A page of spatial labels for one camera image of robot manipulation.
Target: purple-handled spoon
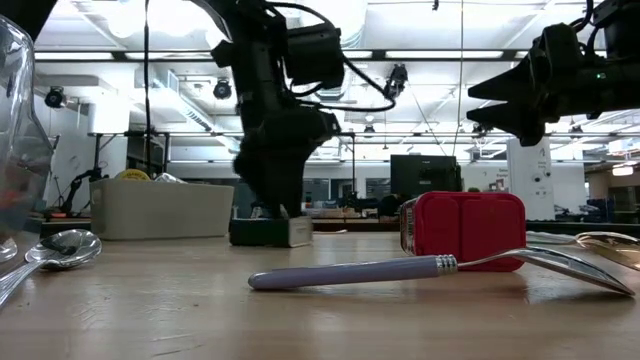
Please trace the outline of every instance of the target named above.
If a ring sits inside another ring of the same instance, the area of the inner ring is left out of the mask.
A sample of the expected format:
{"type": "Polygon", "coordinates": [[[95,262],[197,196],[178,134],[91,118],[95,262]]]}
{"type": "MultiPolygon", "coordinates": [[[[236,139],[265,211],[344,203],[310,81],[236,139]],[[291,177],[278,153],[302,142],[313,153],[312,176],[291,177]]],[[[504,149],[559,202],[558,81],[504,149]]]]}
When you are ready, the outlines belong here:
{"type": "Polygon", "coordinates": [[[249,285],[255,290],[281,290],[306,286],[434,278],[454,274],[458,268],[505,257],[517,258],[626,295],[635,294],[633,290],[593,264],[558,251],[535,247],[508,250],[467,263],[458,263],[453,255],[431,255],[363,263],[278,269],[251,275],[249,285]]]}

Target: red container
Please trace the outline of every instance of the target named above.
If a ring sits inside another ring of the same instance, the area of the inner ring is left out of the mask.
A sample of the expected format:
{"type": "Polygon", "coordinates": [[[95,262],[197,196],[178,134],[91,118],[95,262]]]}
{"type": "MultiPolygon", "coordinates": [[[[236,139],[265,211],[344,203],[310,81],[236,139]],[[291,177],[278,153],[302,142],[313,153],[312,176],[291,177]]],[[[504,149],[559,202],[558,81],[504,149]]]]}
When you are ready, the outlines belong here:
{"type": "MultiPolygon", "coordinates": [[[[506,193],[429,192],[402,205],[401,244],[411,255],[454,255],[475,261],[527,246],[524,205],[506,193]]],[[[467,271],[514,271],[505,258],[467,271]]]]}

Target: silver spoon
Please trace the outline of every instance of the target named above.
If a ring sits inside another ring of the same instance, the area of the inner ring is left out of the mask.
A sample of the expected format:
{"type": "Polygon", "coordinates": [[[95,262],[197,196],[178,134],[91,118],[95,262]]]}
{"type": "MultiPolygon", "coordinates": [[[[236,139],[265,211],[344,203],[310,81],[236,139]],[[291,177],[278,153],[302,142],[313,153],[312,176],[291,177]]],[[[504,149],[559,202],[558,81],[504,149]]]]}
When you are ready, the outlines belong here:
{"type": "Polygon", "coordinates": [[[505,257],[514,257],[575,279],[626,295],[634,295],[631,289],[595,265],[577,257],[542,248],[509,250],[488,258],[460,264],[453,255],[431,255],[377,262],[277,269],[251,275],[249,285],[256,290],[278,290],[304,286],[433,278],[456,273],[458,268],[505,257]]]}
{"type": "Polygon", "coordinates": [[[557,235],[527,232],[527,243],[548,245],[579,245],[606,259],[630,269],[640,271],[640,240],[623,234],[592,231],[578,234],[557,235]]]}
{"type": "Polygon", "coordinates": [[[67,230],[41,240],[25,255],[26,265],[0,279],[0,307],[37,269],[65,270],[80,266],[101,251],[100,239],[87,230],[67,230]]]}
{"type": "Polygon", "coordinates": [[[8,239],[4,244],[0,245],[0,263],[7,262],[16,256],[18,246],[13,239],[8,239]]]}

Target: purple spoon handle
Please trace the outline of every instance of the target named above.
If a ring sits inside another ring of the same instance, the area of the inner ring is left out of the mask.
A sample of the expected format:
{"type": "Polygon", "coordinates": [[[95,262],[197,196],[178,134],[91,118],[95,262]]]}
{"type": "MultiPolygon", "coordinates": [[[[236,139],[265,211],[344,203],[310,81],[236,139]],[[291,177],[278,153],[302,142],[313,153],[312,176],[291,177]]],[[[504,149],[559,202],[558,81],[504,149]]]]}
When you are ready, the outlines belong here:
{"type": "Polygon", "coordinates": [[[458,270],[453,255],[278,269],[253,274],[249,286],[255,290],[292,289],[304,286],[353,284],[433,278],[458,270]]]}

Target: plastic bin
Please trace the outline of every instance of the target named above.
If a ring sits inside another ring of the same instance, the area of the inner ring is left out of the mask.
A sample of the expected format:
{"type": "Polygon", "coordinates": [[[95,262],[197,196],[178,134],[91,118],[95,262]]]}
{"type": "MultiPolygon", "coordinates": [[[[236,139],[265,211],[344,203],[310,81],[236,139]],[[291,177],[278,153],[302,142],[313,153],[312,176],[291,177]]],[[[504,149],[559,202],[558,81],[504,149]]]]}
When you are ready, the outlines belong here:
{"type": "Polygon", "coordinates": [[[225,236],[233,187],[106,179],[91,184],[91,230],[104,240],[225,236]]]}

